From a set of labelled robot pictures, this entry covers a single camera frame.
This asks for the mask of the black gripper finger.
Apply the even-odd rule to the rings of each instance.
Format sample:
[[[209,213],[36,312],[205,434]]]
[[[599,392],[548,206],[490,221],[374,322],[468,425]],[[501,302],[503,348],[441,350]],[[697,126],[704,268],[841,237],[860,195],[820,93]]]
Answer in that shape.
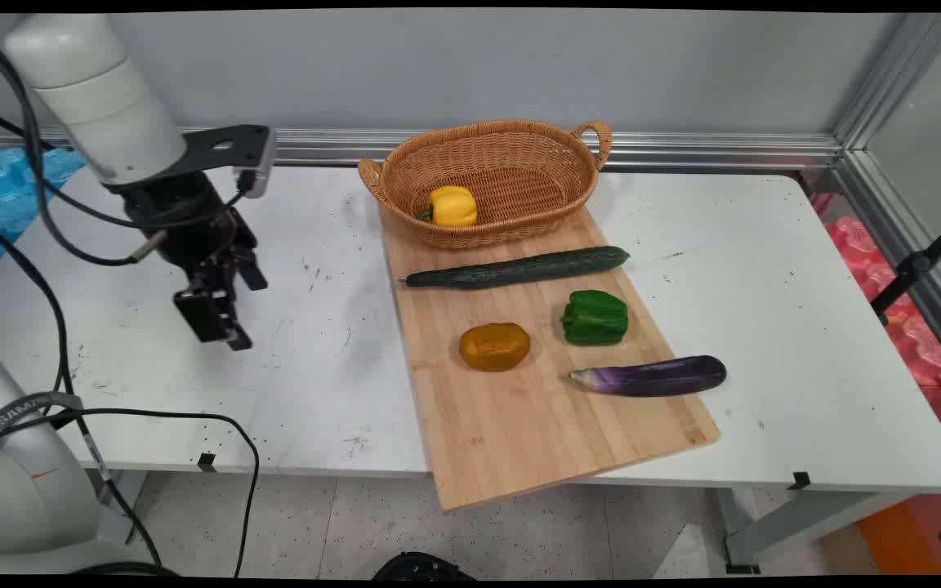
[[[268,287],[268,280],[259,268],[258,259],[253,249],[233,249],[233,264],[251,291],[265,290]]]
[[[209,287],[186,289],[173,294],[173,305],[199,341],[223,341],[234,351],[252,348],[252,340],[238,320],[232,291]]]

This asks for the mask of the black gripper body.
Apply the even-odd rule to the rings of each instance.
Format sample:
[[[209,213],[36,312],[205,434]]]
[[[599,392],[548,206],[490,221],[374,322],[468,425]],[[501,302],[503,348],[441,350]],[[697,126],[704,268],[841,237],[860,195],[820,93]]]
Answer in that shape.
[[[204,171],[168,177],[123,193],[123,211],[145,237],[161,237],[157,251],[180,268],[187,289],[209,287],[233,291],[239,275],[233,249],[255,250],[257,239],[235,204],[258,187],[254,171],[240,171],[238,193],[228,202]]]

